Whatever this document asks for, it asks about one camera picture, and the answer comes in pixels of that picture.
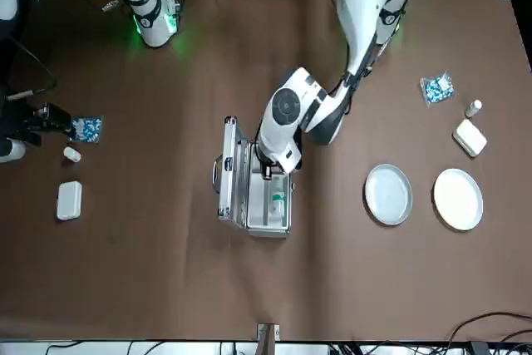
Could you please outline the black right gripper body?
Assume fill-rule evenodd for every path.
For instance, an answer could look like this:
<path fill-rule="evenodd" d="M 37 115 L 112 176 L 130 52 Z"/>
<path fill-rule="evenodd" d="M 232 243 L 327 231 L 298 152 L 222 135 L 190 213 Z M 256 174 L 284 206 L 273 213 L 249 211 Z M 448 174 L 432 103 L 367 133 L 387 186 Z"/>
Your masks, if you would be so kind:
<path fill-rule="evenodd" d="M 39 108 L 30 107 L 23 120 L 23 140 L 29 145 L 42 144 L 41 133 L 55 132 L 72 139 L 72 117 L 67 111 L 50 102 Z"/>

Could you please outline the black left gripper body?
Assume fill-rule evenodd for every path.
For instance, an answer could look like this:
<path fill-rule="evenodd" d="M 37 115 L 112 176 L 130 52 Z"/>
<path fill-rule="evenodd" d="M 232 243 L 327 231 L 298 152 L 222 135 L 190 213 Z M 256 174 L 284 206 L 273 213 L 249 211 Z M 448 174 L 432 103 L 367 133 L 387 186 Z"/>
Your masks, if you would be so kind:
<path fill-rule="evenodd" d="M 259 145 L 256 146 L 256 156 L 259 159 L 259 163 L 262 168 L 273 168 L 278 165 L 278 163 L 275 160 L 270 160 L 261 150 L 261 147 Z"/>

